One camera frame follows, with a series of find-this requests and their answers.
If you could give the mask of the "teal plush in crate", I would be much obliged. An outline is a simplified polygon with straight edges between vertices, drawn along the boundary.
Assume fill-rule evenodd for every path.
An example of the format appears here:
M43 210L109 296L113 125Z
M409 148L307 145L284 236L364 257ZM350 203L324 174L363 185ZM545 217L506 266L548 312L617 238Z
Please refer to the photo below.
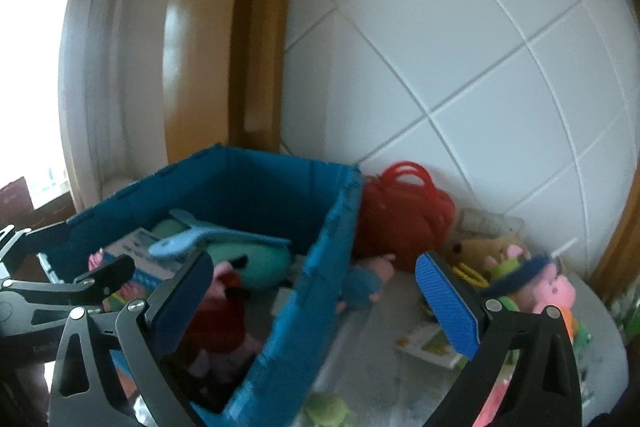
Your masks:
M169 218L155 225L152 233L160 239L167 239L187 228L174 218ZM269 246L231 241L201 241L185 255L174 259L186 261L186 257L197 249L205 251L212 258L214 265L229 262L233 270L239 274L242 285L252 291L263 291L284 282L290 275L294 261L291 244Z

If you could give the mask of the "blue white box in crate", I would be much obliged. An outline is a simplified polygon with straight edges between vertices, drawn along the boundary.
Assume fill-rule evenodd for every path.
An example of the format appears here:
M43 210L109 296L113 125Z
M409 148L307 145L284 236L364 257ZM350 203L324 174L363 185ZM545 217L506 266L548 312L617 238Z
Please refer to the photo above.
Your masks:
M150 247L160 238L144 228L138 228L102 249L105 261L120 256L134 260L134 276L129 284L146 293L154 291L163 281L171 279L181 268L175 259L160 259L150 253Z

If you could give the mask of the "light blue plastic shoehorn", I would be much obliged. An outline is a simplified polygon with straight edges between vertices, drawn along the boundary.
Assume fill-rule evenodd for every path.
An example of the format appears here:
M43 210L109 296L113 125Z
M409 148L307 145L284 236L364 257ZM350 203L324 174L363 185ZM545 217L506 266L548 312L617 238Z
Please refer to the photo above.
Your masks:
M209 242L244 242L258 243L269 246L288 246L289 239L268 235L232 230L221 225L213 225L196 219L190 212L181 209L171 209L169 216L188 228L178 234L161 239L149 247L149 254L158 259L174 259L185 255L192 247L201 241Z

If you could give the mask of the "red toy handbag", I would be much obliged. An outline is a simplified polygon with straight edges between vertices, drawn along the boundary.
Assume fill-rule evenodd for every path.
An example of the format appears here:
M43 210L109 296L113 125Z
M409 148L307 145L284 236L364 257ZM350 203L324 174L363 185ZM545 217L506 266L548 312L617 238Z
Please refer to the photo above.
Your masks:
M398 161L364 184L352 257L393 254L395 268L411 272L416 259L445 244L456 205L428 171Z

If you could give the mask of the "small pig plush blue shirt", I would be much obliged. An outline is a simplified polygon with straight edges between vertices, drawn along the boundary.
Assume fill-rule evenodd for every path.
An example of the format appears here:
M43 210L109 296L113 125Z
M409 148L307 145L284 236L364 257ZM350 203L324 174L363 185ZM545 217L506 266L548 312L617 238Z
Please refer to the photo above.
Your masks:
M336 312L347 309L364 310L370 308L382 296L385 284L394 276L395 256L383 255L363 259L347 271Z

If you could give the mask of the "light green plush toy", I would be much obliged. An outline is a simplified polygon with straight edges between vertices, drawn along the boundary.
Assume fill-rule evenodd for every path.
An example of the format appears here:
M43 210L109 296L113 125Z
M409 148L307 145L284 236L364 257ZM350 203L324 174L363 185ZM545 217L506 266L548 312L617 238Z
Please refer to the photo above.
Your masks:
M344 399L334 393L313 392L302 407L311 426L346 427L355 425L355 415Z

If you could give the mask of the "dark blue fuzzy plush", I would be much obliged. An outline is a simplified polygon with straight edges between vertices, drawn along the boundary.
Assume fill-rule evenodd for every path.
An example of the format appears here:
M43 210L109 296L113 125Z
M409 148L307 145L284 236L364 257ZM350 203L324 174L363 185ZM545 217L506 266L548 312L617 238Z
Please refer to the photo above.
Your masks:
M480 291L484 298L498 298L517 293L550 265L551 258L546 255L530 259L509 259L498 265L498 273L488 287Z

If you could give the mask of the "white green booklet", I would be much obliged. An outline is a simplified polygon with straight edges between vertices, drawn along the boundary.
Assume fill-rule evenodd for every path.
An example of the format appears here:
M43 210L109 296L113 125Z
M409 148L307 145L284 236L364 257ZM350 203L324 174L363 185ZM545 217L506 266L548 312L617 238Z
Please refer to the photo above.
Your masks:
M465 360L465 357L450 345L440 326L432 322L422 322L408 335L398 338L395 348L405 355L445 369L461 366Z

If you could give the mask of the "pink pig plush orange dress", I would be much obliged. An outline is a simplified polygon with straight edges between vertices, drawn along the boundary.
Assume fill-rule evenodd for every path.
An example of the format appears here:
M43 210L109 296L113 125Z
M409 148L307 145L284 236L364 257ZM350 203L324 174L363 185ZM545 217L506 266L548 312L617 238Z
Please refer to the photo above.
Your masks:
M550 262L540 273L532 286L533 313L541 313L548 306L554 306L561 312L570 340L574 340L578 329L572 308L576 299L576 291L570 280L558 272L554 262Z

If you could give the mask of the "brown bear plush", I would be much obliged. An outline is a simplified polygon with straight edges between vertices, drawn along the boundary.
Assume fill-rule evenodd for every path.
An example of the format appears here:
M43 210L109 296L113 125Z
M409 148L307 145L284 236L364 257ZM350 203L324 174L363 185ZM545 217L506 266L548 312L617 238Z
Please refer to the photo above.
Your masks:
M461 239L445 251L445 259L452 266L466 265L490 279L490 271L510 259L530 257L518 234L493 239Z

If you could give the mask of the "blue plastic storage crate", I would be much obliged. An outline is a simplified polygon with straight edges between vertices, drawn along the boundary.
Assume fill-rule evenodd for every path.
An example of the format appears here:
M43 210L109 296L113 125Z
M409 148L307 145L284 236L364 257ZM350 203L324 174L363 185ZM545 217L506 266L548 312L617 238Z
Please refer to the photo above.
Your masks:
M262 353L221 414L198 411L206 426L287 426L332 340L361 189L355 166L215 145L38 231L32 250L69 282L86 272L99 248L155 225L171 209L289 239L306 261Z

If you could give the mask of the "wooden door frame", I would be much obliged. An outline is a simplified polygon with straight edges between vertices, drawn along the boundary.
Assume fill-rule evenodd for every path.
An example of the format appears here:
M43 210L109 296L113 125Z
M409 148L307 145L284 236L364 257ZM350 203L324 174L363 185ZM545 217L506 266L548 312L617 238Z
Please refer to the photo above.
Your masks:
M288 0L169 0L164 37L166 153L214 143L280 143Z

